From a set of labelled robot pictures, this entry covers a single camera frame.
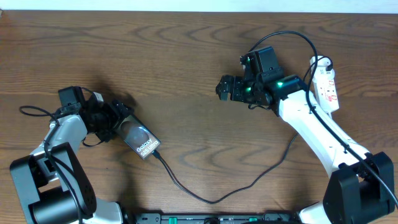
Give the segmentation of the Galaxy S25 Ultra smartphone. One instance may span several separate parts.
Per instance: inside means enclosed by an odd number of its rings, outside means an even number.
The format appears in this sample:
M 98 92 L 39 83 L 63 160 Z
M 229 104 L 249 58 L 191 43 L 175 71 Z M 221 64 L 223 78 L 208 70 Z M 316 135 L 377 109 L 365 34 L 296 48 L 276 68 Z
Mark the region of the Galaxy S25 Ultra smartphone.
M 116 133 L 141 159 L 149 157 L 162 144 L 133 114 L 121 121 Z

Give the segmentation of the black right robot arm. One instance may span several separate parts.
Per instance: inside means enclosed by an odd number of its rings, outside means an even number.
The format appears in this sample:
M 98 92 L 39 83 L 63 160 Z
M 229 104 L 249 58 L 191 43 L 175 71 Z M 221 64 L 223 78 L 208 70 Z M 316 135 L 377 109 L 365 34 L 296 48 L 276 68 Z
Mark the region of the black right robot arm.
M 370 223 L 395 210 L 394 165 L 352 140 L 296 75 L 264 82 L 225 75 L 221 100 L 266 106 L 289 123 L 321 161 L 329 183 L 321 202 L 298 212 L 302 223 Z

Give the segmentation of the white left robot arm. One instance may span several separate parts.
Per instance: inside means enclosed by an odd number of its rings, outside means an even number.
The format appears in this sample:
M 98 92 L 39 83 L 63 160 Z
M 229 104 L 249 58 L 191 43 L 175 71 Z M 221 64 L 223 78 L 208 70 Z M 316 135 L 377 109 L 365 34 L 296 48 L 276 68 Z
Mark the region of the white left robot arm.
M 108 142 L 134 110 L 119 100 L 106 103 L 96 92 L 86 100 L 77 86 L 58 94 L 61 107 L 41 111 L 51 118 L 49 133 L 31 154 L 10 165 L 27 223 L 135 223 L 119 202 L 96 198 L 76 156 L 87 135 Z

